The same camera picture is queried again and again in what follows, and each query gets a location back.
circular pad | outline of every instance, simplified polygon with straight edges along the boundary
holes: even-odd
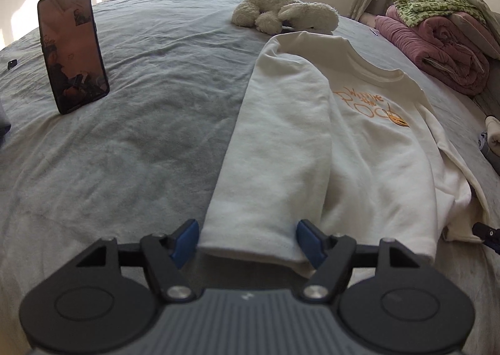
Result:
[[[19,320],[32,346],[55,353],[104,353],[147,330],[156,314],[152,293],[100,270],[54,274],[28,293]]]
[[[439,302],[425,290],[400,288],[382,297],[382,308],[401,321],[424,321],[439,310]]]
[[[474,322],[470,299],[435,271],[398,269],[347,289],[338,314],[379,352],[445,353],[463,346]]]
[[[113,302],[113,295],[101,288],[75,288],[59,296],[56,310],[68,320],[86,321],[105,316]]]

wrinkled bedsheet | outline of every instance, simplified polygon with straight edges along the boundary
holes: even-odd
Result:
[[[111,92],[60,116],[38,30],[0,51],[0,96],[12,123],[0,146],[0,330],[22,353],[24,294],[94,240],[120,243],[203,223],[253,64],[269,39],[231,25],[241,0],[110,0],[94,8]],[[477,148],[481,112],[418,70],[368,27],[341,19],[369,62],[400,68],[421,85],[500,218],[500,178]],[[500,258],[481,245],[440,243],[437,267],[474,301],[466,351],[500,350]],[[198,253],[183,270],[194,288],[297,288],[303,279],[271,264]],[[140,272],[127,271],[140,279]]]

white t-shirt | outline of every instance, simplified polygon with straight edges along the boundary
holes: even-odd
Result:
[[[310,274],[300,219],[433,259],[446,225],[448,240],[480,242],[471,228],[488,207],[408,75],[371,65],[341,37],[296,32],[257,59],[199,247]]]

stuffed animal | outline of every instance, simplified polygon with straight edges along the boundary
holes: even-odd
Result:
[[[321,2],[299,0],[243,0],[234,10],[231,22],[253,27],[269,35],[279,34],[283,25],[296,31],[332,34],[338,26],[338,13]]]

smartphone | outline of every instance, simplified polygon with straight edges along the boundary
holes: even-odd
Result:
[[[48,79],[61,114],[109,93],[91,0],[40,0],[38,23]]]

